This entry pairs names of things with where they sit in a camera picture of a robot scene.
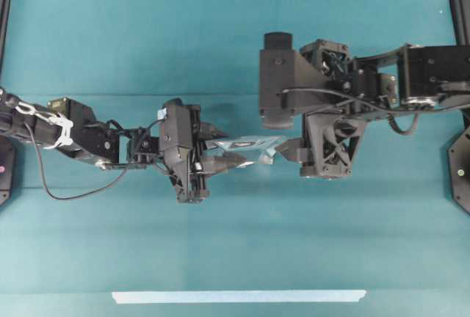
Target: screw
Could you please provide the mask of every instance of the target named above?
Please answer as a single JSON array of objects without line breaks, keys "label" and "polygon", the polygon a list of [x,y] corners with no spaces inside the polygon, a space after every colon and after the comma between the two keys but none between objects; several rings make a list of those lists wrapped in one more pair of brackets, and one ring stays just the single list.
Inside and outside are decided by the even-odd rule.
[{"label": "screw", "polygon": [[350,89],[351,89],[351,83],[349,83],[348,81],[344,82],[343,83],[343,91],[348,92]]}]

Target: black bracket with holes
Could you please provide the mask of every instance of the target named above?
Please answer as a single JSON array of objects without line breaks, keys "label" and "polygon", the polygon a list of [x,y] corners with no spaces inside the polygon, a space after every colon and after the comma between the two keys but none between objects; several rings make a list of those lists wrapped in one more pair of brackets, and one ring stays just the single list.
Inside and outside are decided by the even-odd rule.
[{"label": "black bracket with holes", "polygon": [[0,205],[10,198],[16,149],[6,137],[0,137]]},{"label": "black bracket with holes", "polygon": [[[458,45],[470,44],[470,0],[449,0],[454,22],[455,41]],[[450,146],[449,157],[452,196],[470,214],[470,109],[463,109],[466,130]]]},{"label": "black bracket with holes", "polygon": [[470,213],[470,128],[447,151],[454,201]]},{"label": "black bracket with holes", "polygon": [[[0,71],[3,62],[5,37],[7,36],[9,11],[10,0],[0,0]],[[0,205],[10,198],[15,156],[16,149],[11,141],[4,136],[0,136]]]}]

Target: black cable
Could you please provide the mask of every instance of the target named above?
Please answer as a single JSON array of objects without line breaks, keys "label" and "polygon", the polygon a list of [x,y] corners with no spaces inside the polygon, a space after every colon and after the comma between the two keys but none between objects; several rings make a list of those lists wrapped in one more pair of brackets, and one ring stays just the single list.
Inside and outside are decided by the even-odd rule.
[{"label": "black cable", "polygon": [[437,114],[437,113],[444,113],[444,112],[451,112],[453,110],[460,110],[470,108],[470,103],[461,104],[459,106],[448,106],[446,108],[441,109],[431,109],[431,110],[416,110],[416,109],[390,109],[390,108],[383,108],[382,106],[376,106],[375,104],[368,102],[362,98],[354,97],[352,95],[348,95],[343,92],[335,91],[335,90],[328,90],[323,88],[310,88],[310,87],[295,87],[295,88],[285,88],[281,91],[283,94],[291,93],[291,92],[317,92],[317,93],[325,93],[328,95],[337,95],[339,97],[347,98],[353,100],[355,102],[361,103],[364,106],[368,106],[369,108],[373,108],[376,110],[380,110],[382,112],[386,112],[389,114]]},{"label": "black cable", "polygon": [[124,128],[116,120],[111,119],[106,121],[106,126],[109,127],[110,125],[113,125],[119,131],[124,131]]},{"label": "black cable", "polygon": [[395,131],[397,134],[400,134],[400,135],[403,135],[403,136],[409,136],[409,135],[413,134],[414,131],[416,131],[416,129],[418,128],[418,119],[419,119],[419,114],[415,113],[415,115],[413,117],[413,121],[411,122],[410,127],[407,128],[406,130],[403,130],[399,127],[399,125],[397,124],[397,121],[395,120],[395,117],[393,115],[390,114],[387,117],[388,124],[390,125],[391,129],[393,131]]},{"label": "black cable", "polygon": [[[140,147],[140,145],[142,144],[145,136],[147,135],[147,133],[150,131],[150,129],[157,123],[159,123],[161,120],[155,120],[153,123],[151,123],[146,129],[145,129],[145,132],[143,133],[143,135],[140,137],[139,139],[139,142],[136,144],[136,147],[134,147],[133,151],[132,151],[132,156],[131,158],[134,158],[134,154],[135,152],[137,151],[137,149]],[[41,156],[41,152],[39,150],[39,147],[37,146],[37,143],[36,143],[36,139],[35,139],[35,135],[31,129],[31,127],[27,124],[27,123],[24,123],[24,125],[26,126],[26,128],[28,129],[28,132],[29,132],[29,135],[31,137],[31,141],[32,141],[32,144],[35,146],[35,151],[36,151],[36,156],[37,156],[37,162],[38,162],[38,165],[39,165],[39,173],[40,173],[40,176],[41,176],[41,180],[43,182],[43,188],[44,190],[46,190],[46,193],[49,197],[53,198],[54,200],[77,200],[79,198],[83,198],[83,197],[86,197],[86,196],[90,196],[92,194],[97,194],[99,192],[102,192],[104,190],[107,190],[107,189],[110,189],[111,187],[113,187],[114,185],[116,185],[116,183],[118,183],[123,177],[124,175],[127,173],[127,171],[129,170],[129,166],[131,165],[131,163],[128,163],[126,165],[126,167],[124,168],[124,170],[119,174],[119,176],[116,177],[116,179],[114,179],[111,183],[108,183],[106,186],[103,186],[101,187],[100,189],[96,189],[96,190],[92,190],[92,191],[89,191],[89,192],[85,192],[84,194],[78,194],[76,196],[70,196],[70,197],[58,197],[58,196],[55,196],[54,194],[51,193],[51,191],[49,190],[48,186],[47,186],[47,183],[46,183],[46,176],[45,176],[45,172],[44,172],[44,164],[43,164],[43,157]]]},{"label": "black cable", "polygon": [[167,168],[166,170],[161,168],[159,165],[157,165],[157,163],[153,163],[153,166],[155,167],[155,169],[157,169],[160,172],[160,174],[166,175],[172,179],[175,179],[175,181],[178,181],[178,177],[172,174],[170,169],[168,169],[166,165],[165,165],[165,167]]},{"label": "black cable", "polygon": [[347,104],[349,103],[352,103],[353,100],[352,99],[348,99],[346,101],[342,101],[342,102],[339,102],[337,104],[333,104],[331,106],[325,106],[323,108],[319,108],[319,109],[314,109],[314,110],[311,110],[309,112],[306,112],[306,114],[308,115],[311,115],[311,114],[319,114],[319,113],[322,113],[326,110],[329,110],[329,109],[337,109],[337,108],[341,108],[342,106],[346,106]]}]

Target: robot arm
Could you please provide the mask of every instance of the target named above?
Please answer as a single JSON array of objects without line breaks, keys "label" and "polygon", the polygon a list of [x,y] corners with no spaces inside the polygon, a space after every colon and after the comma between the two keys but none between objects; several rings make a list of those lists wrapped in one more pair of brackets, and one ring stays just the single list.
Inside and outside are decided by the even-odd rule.
[{"label": "robot arm", "polygon": [[[151,127],[157,123],[160,137],[151,136]],[[118,179],[128,170],[155,167],[168,176],[180,203],[199,203],[209,196],[208,177],[245,161],[237,156],[207,156],[206,141],[226,135],[200,120],[199,106],[184,105],[180,99],[165,103],[147,128],[124,129],[114,120],[98,121],[89,106],[69,98],[49,101],[44,107],[0,88],[0,133],[25,143],[34,139],[36,148],[55,149],[103,170],[123,170]],[[124,164],[119,163],[122,137],[128,139]],[[53,198],[82,197],[55,197],[43,182]]]},{"label": "robot arm", "polygon": [[[396,76],[380,68],[396,65]],[[423,113],[470,108],[470,46],[404,45],[374,57],[352,58],[341,43],[317,40],[299,51],[283,32],[264,37],[260,53],[259,114],[265,128],[290,128],[302,115],[302,135],[278,146],[301,164],[300,176],[342,178],[367,123],[387,119],[411,134]],[[401,130],[395,117],[414,115]]]}]

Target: teal table surface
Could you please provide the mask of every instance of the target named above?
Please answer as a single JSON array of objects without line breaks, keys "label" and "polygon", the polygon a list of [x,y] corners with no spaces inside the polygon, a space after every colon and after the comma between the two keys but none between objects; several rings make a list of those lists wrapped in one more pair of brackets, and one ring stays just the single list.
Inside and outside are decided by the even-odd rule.
[{"label": "teal table surface", "polygon": [[[455,44],[448,0],[12,0],[1,85],[27,101],[68,96],[100,120],[147,125],[168,99],[199,103],[231,136],[263,130],[263,33],[348,44]],[[403,125],[409,120],[400,121]],[[458,112],[412,137],[371,123],[349,178],[306,180],[277,158],[209,179],[179,205],[167,178],[129,173],[107,192],[58,202],[18,145],[0,208],[0,316],[467,316],[470,216],[451,198],[446,149]],[[115,172],[43,151],[57,194]],[[117,305],[120,291],[364,290],[358,302]]]}]

